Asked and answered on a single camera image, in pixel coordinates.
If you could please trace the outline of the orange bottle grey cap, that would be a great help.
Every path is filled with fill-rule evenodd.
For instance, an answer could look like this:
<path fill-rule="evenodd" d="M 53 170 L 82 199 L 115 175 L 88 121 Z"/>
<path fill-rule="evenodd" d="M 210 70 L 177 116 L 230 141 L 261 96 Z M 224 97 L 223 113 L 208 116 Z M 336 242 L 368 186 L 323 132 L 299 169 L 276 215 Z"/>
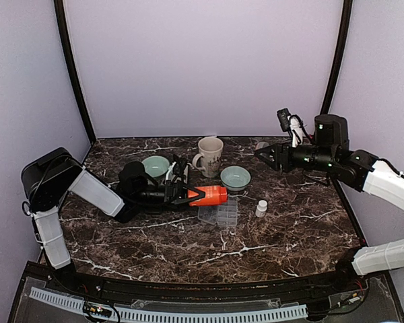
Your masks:
<path fill-rule="evenodd" d="M 195 201 L 191 201 L 189 203 L 190 207 L 216 206 L 222 205 L 228 201 L 228 191 L 226 187 L 215 185 L 196 186 L 195 188 L 204 192 L 205 196 Z"/>

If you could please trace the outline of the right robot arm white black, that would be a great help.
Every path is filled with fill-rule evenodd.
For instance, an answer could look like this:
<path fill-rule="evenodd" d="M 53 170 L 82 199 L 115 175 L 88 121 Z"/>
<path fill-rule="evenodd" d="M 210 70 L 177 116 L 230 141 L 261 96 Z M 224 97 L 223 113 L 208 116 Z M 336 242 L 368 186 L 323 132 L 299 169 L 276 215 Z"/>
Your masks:
<path fill-rule="evenodd" d="M 281 129 L 290 141 L 257 145 L 255 156 L 278 172 L 324 172 L 350 188 L 383 199 L 404 211 L 404 173 L 392 163 L 364 150 L 349 148 L 348 125 L 344 117 L 320 114 L 315 117 L 312 137 L 303 122 L 288 109 L 277 113 Z M 378 246 L 363 246 L 346 252 L 336 265 L 330 286 L 344 292 L 356 276 L 404 268 L 404 238 Z"/>

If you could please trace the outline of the clear plastic pill organizer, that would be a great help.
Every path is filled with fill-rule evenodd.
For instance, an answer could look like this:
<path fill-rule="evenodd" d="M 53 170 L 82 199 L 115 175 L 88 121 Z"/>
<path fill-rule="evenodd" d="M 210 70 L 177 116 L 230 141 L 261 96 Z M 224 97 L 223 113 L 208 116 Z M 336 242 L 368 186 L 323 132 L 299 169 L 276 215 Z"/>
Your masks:
<path fill-rule="evenodd" d="M 198 220 L 219 227 L 236 227 L 238 224 L 238 201 L 228 199 L 221 205 L 199 207 Z"/>

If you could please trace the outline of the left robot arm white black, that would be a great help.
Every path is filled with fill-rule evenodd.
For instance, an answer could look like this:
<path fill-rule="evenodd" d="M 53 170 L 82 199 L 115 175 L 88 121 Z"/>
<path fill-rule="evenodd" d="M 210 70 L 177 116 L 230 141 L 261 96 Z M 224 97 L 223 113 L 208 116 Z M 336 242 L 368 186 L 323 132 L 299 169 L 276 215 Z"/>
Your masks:
<path fill-rule="evenodd" d="M 163 184 L 145 171 L 140 161 L 127 163 L 115 188 L 79 163 L 65 148 L 57 148 L 25 166 L 21 181 L 27 200 L 24 213 L 31 217 L 37 242 L 56 270 L 55 282 L 67 293 L 77 293 L 81 277 L 70 268 L 59 220 L 61 200 L 73 193 L 115 221 L 126 223 L 144 209 L 175 209 L 204 199 L 200 188 L 187 184 L 187 163 L 179 157 L 169 168 Z"/>

